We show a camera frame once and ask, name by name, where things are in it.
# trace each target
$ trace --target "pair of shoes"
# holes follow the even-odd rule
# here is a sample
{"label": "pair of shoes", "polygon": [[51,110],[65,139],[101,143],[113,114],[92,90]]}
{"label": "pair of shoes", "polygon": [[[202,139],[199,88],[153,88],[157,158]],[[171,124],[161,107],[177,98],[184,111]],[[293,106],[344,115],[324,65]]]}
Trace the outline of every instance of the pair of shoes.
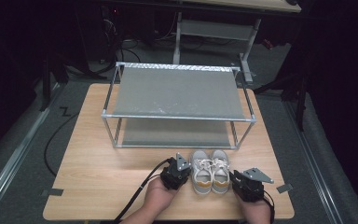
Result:
{"label": "pair of shoes", "polygon": [[215,150],[211,156],[197,150],[190,158],[194,190],[198,194],[207,194],[211,190],[223,194],[229,187],[229,161],[226,152]]}

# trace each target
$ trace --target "gray carpet floor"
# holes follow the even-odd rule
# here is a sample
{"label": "gray carpet floor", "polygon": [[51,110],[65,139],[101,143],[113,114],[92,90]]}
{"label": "gray carpet floor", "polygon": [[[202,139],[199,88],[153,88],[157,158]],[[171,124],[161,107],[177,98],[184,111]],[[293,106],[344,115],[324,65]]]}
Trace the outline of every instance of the gray carpet floor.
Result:
{"label": "gray carpet floor", "polygon": [[[197,45],[191,43],[184,46],[183,64],[239,65],[238,53],[232,50],[238,50],[238,46],[235,44],[225,47],[201,46],[192,49],[195,48],[194,46]],[[267,50],[263,46],[255,45],[249,58],[249,64],[254,74],[254,83],[249,88],[256,88],[272,81],[289,49],[290,46],[283,46]],[[140,43],[131,50],[137,54],[142,63],[172,62],[171,45],[150,47]],[[125,62],[137,62],[137,58],[131,53],[124,52],[124,56]],[[98,68],[100,65],[91,63],[90,66],[92,69]],[[40,194],[44,189],[50,189],[54,181],[54,176],[44,163],[44,153],[46,150],[48,164],[54,172],[57,172],[76,124],[76,113],[80,111],[88,87],[93,82],[96,81],[87,77],[71,76],[71,80],[63,87],[62,92],[49,108],[48,116],[37,131],[26,158],[0,200],[0,223],[53,223],[43,219],[42,215],[47,198]],[[289,191],[296,213],[294,218],[277,220],[275,223],[331,223],[320,192],[316,188],[315,180],[312,178],[296,125],[293,124],[287,110],[292,103],[282,102],[278,93],[278,91],[268,91],[256,96],[285,183],[290,183],[294,187]],[[0,171],[14,148],[32,126],[33,120],[40,113],[38,112],[40,106],[39,96],[2,139]],[[358,223],[356,195],[325,139],[324,131],[317,120],[309,97],[307,98],[304,127],[303,134],[308,140],[315,160],[323,170],[324,179],[337,204],[342,223]]]}

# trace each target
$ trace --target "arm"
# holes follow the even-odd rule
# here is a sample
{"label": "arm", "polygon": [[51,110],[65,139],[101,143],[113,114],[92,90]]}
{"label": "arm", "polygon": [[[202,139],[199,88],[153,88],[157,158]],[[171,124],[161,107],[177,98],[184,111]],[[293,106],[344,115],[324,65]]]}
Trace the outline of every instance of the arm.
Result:
{"label": "arm", "polygon": [[249,224],[270,224],[271,211],[266,202],[259,200],[255,203],[247,203],[235,192],[234,194],[240,203],[242,214]]}
{"label": "arm", "polygon": [[159,177],[152,180],[146,191],[145,201],[141,208],[125,218],[121,224],[149,224],[168,208],[178,190],[166,189]]}

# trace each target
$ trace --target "black cable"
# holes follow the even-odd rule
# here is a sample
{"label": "black cable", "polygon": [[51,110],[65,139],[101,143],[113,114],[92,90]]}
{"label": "black cable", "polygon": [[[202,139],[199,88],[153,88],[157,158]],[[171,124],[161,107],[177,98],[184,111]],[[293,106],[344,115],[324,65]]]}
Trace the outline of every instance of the black cable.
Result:
{"label": "black cable", "polygon": [[118,224],[121,220],[121,218],[124,216],[124,214],[126,214],[126,212],[129,210],[129,208],[132,206],[133,202],[135,202],[135,199],[138,197],[138,195],[141,193],[142,189],[144,189],[145,185],[147,184],[147,182],[152,178],[152,174],[155,173],[157,171],[157,169],[164,164],[165,162],[170,162],[172,160],[172,158],[169,158],[165,161],[162,161],[159,165],[157,165],[152,172],[150,172],[150,174],[147,176],[147,178],[144,180],[144,182],[142,183],[142,185],[136,190],[136,192],[133,194],[132,198],[130,199],[130,201],[127,203],[126,207],[121,211],[120,214],[118,214],[118,216],[116,217],[116,219],[113,221],[114,224]]}
{"label": "black cable", "polygon": [[132,53],[137,59],[138,59],[138,62],[140,63],[141,62],[141,59],[139,58],[139,56],[135,53],[135,52],[133,52],[132,50],[130,50],[130,49],[121,49],[121,50],[126,50],[126,51],[128,51],[129,53]]}
{"label": "black cable", "polygon": [[48,142],[46,143],[45,146],[45,151],[44,151],[44,155],[43,155],[43,159],[45,161],[46,167],[48,168],[48,170],[51,172],[52,175],[57,176],[57,174],[51,169],[50,165],[48,164],[48,146],[50,145],[51,141],[53,140],[53,138],[55,137],[55,135],[60,131],[60,129],[67,124],[69,121],[71,121],[71,119],[74,119],[76,116],[78,116],[79,113],[75,113],[71,118],[69,118],[66,122],[64,122],[55,132],[54,134],[49,138]]}

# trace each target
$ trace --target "human hand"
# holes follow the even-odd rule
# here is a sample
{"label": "human hand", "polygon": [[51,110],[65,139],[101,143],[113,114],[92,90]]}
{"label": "human hand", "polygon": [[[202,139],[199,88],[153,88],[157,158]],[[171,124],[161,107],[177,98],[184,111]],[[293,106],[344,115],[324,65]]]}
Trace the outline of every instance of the human hand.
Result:
{"label": "human hand", "polygon": [[270,224],[271,210],[264,200],[248,203],[244,202],[235,191],[234,194],[241,205],[242,214],[249,224]]}
{"label": "human hand", "polygon": [[178,190],[167,189],[160,177],[149,182],[143,207],[158,215],[168,208]]}

